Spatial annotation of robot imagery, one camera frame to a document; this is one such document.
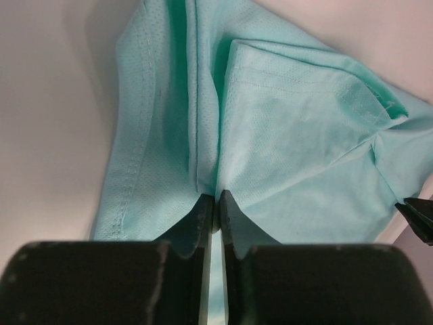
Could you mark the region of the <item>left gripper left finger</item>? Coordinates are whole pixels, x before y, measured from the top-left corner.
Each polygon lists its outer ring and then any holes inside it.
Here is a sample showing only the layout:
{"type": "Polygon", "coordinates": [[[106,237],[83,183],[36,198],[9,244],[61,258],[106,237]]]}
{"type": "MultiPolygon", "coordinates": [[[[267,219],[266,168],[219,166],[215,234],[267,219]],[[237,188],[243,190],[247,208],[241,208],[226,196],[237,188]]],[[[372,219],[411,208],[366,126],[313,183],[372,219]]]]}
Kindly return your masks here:
{"type": "Polygon", "coordinates": [[[205,324],[214,200],[143,241],[30,242],[1,277],[2,324],[205,324]]]}

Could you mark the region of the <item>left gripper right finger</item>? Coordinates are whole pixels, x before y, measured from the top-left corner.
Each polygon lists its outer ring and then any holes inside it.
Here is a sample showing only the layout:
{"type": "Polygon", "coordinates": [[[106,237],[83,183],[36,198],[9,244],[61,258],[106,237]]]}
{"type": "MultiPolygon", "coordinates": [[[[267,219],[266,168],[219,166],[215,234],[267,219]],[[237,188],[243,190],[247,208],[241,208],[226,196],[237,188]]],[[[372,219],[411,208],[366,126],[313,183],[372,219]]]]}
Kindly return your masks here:
{"type": "Polygon", "coordinates": [[[385,244],[282,244],[222,192],[228,324],[431,324],[415,268],[385,244]]]}

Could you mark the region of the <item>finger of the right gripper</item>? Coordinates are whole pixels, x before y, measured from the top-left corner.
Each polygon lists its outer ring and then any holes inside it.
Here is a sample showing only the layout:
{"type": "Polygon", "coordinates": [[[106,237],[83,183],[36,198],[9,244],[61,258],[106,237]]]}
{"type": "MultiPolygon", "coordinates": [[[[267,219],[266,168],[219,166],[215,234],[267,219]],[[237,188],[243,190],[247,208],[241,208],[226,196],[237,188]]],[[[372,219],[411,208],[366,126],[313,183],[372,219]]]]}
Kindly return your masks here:
{"type": "Polygon", "coordinates": [[[423,243],[432,246],[432,200],[405,198],[403,203],[396,203],[395,207],[405,218],[414,234],[423,243]]]}

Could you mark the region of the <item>mint green t shirt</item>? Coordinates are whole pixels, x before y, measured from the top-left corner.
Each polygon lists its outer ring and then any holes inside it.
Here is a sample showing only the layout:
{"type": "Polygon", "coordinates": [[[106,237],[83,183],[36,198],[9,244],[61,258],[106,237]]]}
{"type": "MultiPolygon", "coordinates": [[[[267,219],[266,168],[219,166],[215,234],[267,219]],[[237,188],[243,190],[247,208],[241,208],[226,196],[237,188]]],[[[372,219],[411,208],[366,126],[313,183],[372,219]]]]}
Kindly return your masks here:
{"type": "Polygon", "coordinates": [[[142,1],[92,237],[155,240],[214,200],[206,324],[228,324],[223,191],[282,244],[378,244],[432,174],[432,106],[251,1],[142,1]]]}

